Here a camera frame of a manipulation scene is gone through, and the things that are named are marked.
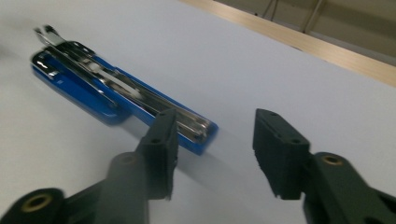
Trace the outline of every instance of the stapler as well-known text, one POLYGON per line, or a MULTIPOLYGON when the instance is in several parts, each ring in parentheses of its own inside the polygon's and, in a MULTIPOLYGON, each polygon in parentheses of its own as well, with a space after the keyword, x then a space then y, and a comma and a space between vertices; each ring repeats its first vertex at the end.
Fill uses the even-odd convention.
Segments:
POLYGON ((202 154, 216 123, 188 109, 143 81, 107 63, 76 41, 66 41, 51 26, 35 29, 46 45, 32 57, 34 73, 57 92, 108 125, 135 115, 147 125, 162 111, 177 112, 178 141, 202 154))

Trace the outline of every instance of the blue stapler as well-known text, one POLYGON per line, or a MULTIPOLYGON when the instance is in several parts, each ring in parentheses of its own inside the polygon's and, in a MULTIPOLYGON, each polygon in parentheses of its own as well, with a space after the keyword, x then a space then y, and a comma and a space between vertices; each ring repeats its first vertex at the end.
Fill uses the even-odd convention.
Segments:
POLYGON ((174 108, 180 145, 198 155, 218 130, 211 120, 105 62, 82 44, 64 40, 52 27, 35 32, 46 45, 32 57, 35 74, 102 122, 119 124, 135 115, 150 125, 162 111, 174 108))

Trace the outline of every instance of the white surface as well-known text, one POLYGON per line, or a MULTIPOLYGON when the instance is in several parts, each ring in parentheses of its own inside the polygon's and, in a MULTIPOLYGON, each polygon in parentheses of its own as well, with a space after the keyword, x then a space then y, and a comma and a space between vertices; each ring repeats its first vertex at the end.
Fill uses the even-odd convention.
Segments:
POLYGON ((258 107, 396 195, 390 86, 175 0, 3 0, 0 214, 34 189, 87 188, 147 130, 136 118, 107 127, 33 76, 32 29, 46 23, 220 126, 202 157, 180 149, 173 199, 150 202, 151 223, 305 223, 302 201, 276 199, 254 158, 258 107))

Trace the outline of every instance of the white table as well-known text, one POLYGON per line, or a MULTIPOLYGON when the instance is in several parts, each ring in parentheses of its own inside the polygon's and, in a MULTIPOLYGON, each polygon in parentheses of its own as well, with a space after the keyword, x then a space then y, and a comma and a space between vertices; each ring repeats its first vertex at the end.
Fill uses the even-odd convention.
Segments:
POLYGON ((108 127, 32 74, 33 28, 46 23, 219 125, 203 156, 180 149, 172 201, 150 202, 151 223, 305 223, 302 201, 276 199, 256 162, 258 107, 396 195, 391 86, 176 0, 2 1, 0 214, 34 189, 70 196, 101 180, 148 129, 108 127))

